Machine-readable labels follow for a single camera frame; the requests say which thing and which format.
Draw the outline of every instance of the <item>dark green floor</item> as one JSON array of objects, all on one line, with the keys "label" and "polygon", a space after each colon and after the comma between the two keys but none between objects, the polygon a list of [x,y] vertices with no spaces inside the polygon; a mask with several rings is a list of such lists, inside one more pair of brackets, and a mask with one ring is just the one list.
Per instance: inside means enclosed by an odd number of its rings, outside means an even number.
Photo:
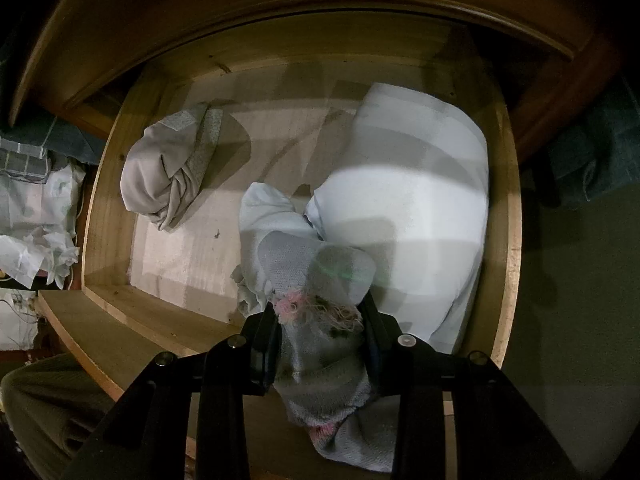
[{"label": "dark green floor", "polygon": [[503,369],[576,467],[599,478],[640,421],[640,186],[578,210],[541,206],[533,189],[525,172]]}]

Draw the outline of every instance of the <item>person's leg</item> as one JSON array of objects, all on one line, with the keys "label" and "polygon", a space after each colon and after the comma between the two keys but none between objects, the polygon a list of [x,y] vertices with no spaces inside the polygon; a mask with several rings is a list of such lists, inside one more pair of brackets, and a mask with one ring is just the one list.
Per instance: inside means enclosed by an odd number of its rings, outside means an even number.
[{"label": "person's leg", "polygon": [[2,403],[14,435],[43,480],[66,466],[113,401],[76,362],[62,354],[2,379]]}]

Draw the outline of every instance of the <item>blue fabric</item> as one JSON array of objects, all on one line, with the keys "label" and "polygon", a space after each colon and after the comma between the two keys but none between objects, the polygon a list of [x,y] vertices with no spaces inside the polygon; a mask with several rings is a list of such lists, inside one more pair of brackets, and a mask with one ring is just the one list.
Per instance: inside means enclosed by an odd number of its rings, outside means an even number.
[{"label": "blue fabric", "polygon": [[617,76],[546,150],[563,205],[640,182],[640,73]]}]

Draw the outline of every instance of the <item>folded white fabric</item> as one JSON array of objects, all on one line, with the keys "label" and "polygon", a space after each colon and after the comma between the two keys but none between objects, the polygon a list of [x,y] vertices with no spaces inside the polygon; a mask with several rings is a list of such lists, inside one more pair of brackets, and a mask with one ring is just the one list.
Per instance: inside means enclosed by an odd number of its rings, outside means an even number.
[{"label": "folded white fabric", "polygon": [[322,239],[372,256],[380,312],[452,352],[482,259],[487,193],[486,141],[464,112],[375,84],[305,215]]},{"label": "folded white fabric", "polygon": [[218,143],[223,111],[199,103],[145,129],[127,155],[120,192],[128,211],[167,229],[188,208]]},{"label": "folded white fabric", "polygon": [[63,288],[78,261],[76,205],[84,171],[67,164],[46,184],[19,182],[0,174],[0,269],[31,287],[36,273]]},{"label": "folded white fabric", "polygon": [[238,283],[238,305],[242,314],[261,312],[273,287],[258,260],[258,245],[272,231],[318,240],[318,234],[301,214],[296,213],[291,200],[277,189],[254,182],[240,203],[240,265],[232,277]]}]

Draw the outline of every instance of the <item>silver screw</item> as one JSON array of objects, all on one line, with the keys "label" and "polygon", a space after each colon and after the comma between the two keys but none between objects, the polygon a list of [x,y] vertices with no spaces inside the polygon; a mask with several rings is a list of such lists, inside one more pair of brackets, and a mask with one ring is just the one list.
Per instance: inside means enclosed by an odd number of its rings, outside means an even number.
[{"label": "silver screw", "polygon": [[226,344],[231,346],[231,348],[240,348],[241,346],[244,346],[245,343],[246,343],[246,338],[240,334],[233,335],[226,340]]},{"label": "silver screw", "polygon": [[489,362],[489,358],[482,352],[479,352],[478,350],[474,350],[473,352],[471,352],[471,354],[469,354],[469,360],[473,364],[479,365],[479,366],[484,366]]},{"label": "silver screw", "polygon": [[175,355],[171,352],[162,352],[156,356],[156,364],[158,366],[167,366],[174,362]]},{"label": "silver screw", "polygon": [[415,337],[411,334],[402,334],[398,336],[398,344],[400,346],[406,346],[407,348],[411,348],[415,346],[416,340]]}]

